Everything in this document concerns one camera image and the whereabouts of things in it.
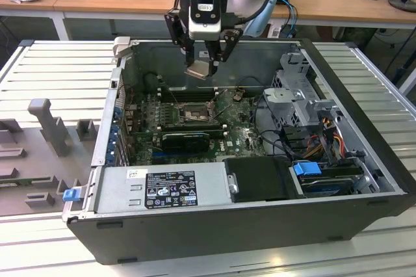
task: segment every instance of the red wire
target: red wire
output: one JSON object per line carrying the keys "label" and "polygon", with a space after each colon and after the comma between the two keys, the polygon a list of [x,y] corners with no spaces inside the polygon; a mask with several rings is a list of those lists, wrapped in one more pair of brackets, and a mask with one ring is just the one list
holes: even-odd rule
{"label": "red wire", "polygon": [[315,139],[315,138],[317,138],[318,137],[318,135],[313,135],[313,136],[311,136],[311,138],[308,140],[308,142],[307,142],[307,148],[306,148],[306,151],[308,152],[309,151],[309,145],[311,144],[311,140],[312,139]]}

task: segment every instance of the gray 3d printed part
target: gray 3d printed part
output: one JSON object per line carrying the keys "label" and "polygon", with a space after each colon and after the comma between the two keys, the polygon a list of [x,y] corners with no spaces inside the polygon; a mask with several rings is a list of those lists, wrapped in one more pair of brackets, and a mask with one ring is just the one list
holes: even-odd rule
{"label": "gray 3d printed part", "polygon": [[50,187],[58,187],[58,179],[53,176],[49,176],[48,178],[44,178],[40,181],[33,181],[32,185],[36,188],[50,188]]}
{"label": "gray 3d printed part", "polygon": [[68,189],[68,186],[66,185],[65,181],[63,179],[60,180],[58,184],[57,195],[62,196],[66,189]]}
{"label": "gray 3d printed part", "polygon": [[95,140],[97,138],[97,130],[92,120],[79,120],[77,123],[77,133],[81,142]]}
{"label": "gray 3d printed part", "polygon": [[0,129],[0,144],[16,143],[12,133],[8,129]]}
{"label": "gray 3d printed part", "polygon": [[7,129],[11,133],[22,132],[20,125],[15,119],[3,119],[0,120],[0,129]]}
{"label": "gray 3d printed part", "polygon": [[42,129],[44,130],[44,136],[48,138],[53,149],[57,153],[58,157],[63,157],[68,154],[69,148],[64,140],[64,133],[62,128],[60,129],[55,120],[52,117],[51,102],[49,99],[32,99],[27,109],[30,114],[33,114],[39,120]]}
{"label": "gray 3d printed part", "polygon": [[26,151],[23,148],[2,148],[0,149],[0,159],[23,158]]}
{"label": "gray 3d printed part", "polygon": [[55,204],[55,199],[48,192],[33,192],[27,194],[25,203],[31,207],[51,207]]}
{"label": "gray 3d printed part", "polygon": [[2,168],[0,169],[0,179],[15,178],[19,174],[17,168]]}
{"label": "gray 3d printed part", "polygon": [[[58,133],[61,135],[59,139],[65,140],[66,137],[68,136],[68,130],[65,127],[64,121],[62,121],[62,118],[60,117],[54,118],[53,120],[55,121],[55,124],[57,125]],[[42,136],[45,138],[45,140],[49,142],[49,138],[47,137],[47,135],[45,135],[45,131],[43,129],[40,129],[40,132]]]}

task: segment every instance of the robotic arm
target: robotic arm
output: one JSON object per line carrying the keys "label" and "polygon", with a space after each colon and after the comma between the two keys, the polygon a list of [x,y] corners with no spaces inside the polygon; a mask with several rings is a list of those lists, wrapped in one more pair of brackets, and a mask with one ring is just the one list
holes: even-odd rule
{"label": "robotic arm", "polygon": [[[241,18],[232,12],[226,12],[228,0],[176,0],[175,8],[165,15],[165,20],[175,45],[179,45],[185,54],[189,75],[205,79],[214,75],[220,62],[229,58],[243,34],[239,25],[255,17],[264,9],[249,18]],[[226,46],[220,45],[220,35],[224,32]],[[194,59],[194,41],[203,40],[209,53],[209,65]]]}

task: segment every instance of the white desk leg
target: white desk leg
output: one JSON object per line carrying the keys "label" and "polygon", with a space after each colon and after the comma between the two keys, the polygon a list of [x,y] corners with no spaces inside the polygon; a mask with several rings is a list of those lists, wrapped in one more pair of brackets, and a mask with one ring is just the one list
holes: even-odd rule
{"label": "white desk leg", "polygon": [[415,85],[416,85],[416,68],[409,75],[409,77],[403,82],[402,86],[398,90],[403,95],[407,96]]}
{"label": "white desk leg", "polygon": [[268,30],[267,37],[268,38],[278,38],[282,26],[283,26],[283,20],[281,20],[281,19],[271,19],[270,20],[270,29]]}
{"label": "white desk leg", "polygon": [[65,26],[65,17],[62,12],[54,12],[52,15],[53,24],[58,33],[59,40],[69,41],[71,40],[71,34]]}

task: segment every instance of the black cable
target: black cable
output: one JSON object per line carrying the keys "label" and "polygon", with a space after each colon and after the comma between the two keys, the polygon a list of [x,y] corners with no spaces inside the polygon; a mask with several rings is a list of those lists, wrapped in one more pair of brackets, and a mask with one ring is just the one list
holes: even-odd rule
{"label": "black cable", "polygon": [[179,5],[179,0],[175,0],[174,1],[174,9],[177,9],[178,5]]}
{"label": "black cable", "polygon": [[255,80],[257,83],[259,83],[262,87],[266,88],[267,86],[264,85],[260,80],[258,80],[258,78],[256,78],[254,75],[247,75],[246,77],[243,77],[242,79],[240,79],[237,83],[235,83],[235,87],[239,87],[241,82],[243,82],[244,80],[247,79],[253,79]]}
{"label": "black cable", "polygon": [[391,62],[389,63],[389,65],[387,66],[387,68],[383,71],[383,74],[385,75],[387,73],[387,71],[389,71],[391,65],[394,63],[394,61],[396,60],[396,58],[400,55],[400,53],[402,52],[402,50],[404,49],[404,47],[406,46],[406,44],[412,39],[412,36],[415,34],[416,32],[416,27],[412,30],[412,32],[410,33],[408,39],[406,41],[404,41],[402,47],[397,51],[396,55],[391,59]]}
{"label": "black cable", "polygon": [[[385,44],[389,44],[389,45],[403,44],[403,43],[405,42],[405,41],[401,41],[401,42],[387,42],[387,41],[382,40],[381,38],[379,38],[379,37],[377,36],[377,34],[375,34],[375,35],[374,35],[374,38],[375,38],[376,40],[379,40],[380,42],[383,42],[383,43],[385,43]],[[410,40],[413,40],[414,38],[416,38],[416,35],[413,35],[413,36],[410,38]]]}
{"label": "black cable", "polygon": [[243,25],[243,24],[248,23],[249,21],[252,21],[253,19],[257,18],[258,15],[260,15],[262,13],[262,11],[264,11],[264,9],[266,8],[266,6],[268,4],[268,1],[269,0],[265,0],[264,3],[261,5],[261,7],[257,10],[257,12],[255,12],[251,16],[248,16],[246,18],[241,18],[240,21],[237,23],[237,25]]}
{"label": "black cable", "polygon": [[[283,152],[285,152],[285,150],[283,149],[283,147],[281,147],[281,146],[279,146],[279,145],[277,145],[277,144],[275,144],[275,143],[273,143],[271,140],[269,140],[269,139],[267,139],[267,138],[265,138],[264,136],[262,136],[262,134],[259,132],[259,129],[257,128],[257,126],[256,126],[256,124],[255,124],[255,117],[256,117],[256,115],[257,115],[257,110],[258,110],[258,108],[259,108],[259,104],[260,104],[260,101],[262,100],[262,99],[264,99],[265,100],[265,102],[266,102],[266,105],[267,105],[267,107],[268,107],[268,109],[270,110],[270,107],[268,106],[268,103],[267,103],[267,100],[265,99],[265,96],[262,94],[261,96],[260,96],[260,98],[259,98],[259,100],[257,100],[257,104],[256,104],[256,106],[255,106],[255,109],[254,109],[254,112],[253,112],[253,127],[254,127],[254,131],[265,141],[265,142],[267,142],[267,143],[269,143],[269,144],[271,144],[272,146],[274,146],[274,147],[276,147],[276,148],[279,148],[281,151],[283,151]],[[274,119],[276,119],[276,117],[274,116],[274,114],[273,114],[273,112],[270,110],[270,113],[272,114],[272,117],[274,118]]]}
{"label": "black cable", "polygon": [[[293,11],[294,11],[294,21],[292,23],[291,30],[295,28],[296,22],[298,21],[298,9],[291,3],[291,0],[287,0],[287,2],[290,5],[290,6],[287,6],[287,8],[289,9],[289,17],[287,18],[286,22],[284,23],[284,25],[282,27],[282,30],[286,29],[286,26],[289,24],[289,21],[292,18],[292,9],[291,8],[293,8]],[[289,37],[290,34],[291,34],[291,31],[289,31],[287,33],[287,38]]]}
{"label": "black cable", "polygon": [[17,42],[20,43],[20,40],[16,37],[16,35],[14,35],[14,33],[6,26],[6,23],[4,23],[4,21],[2,19],[0,19],[0,23],[3,25],[3,27],[7,30],[7,32],[9,32],[12,36],[13,39]]}
{"label": "black cable", "polygon": [[400,29],[397,29],[395,32],[389,33],[389,34],[384,34],[384,33],[380,33],[380,32],[378,32],[376,34],[381,35],[381,36],[392,36],[392,35],[396,34],[397,32],[399,32],[399,30]]}

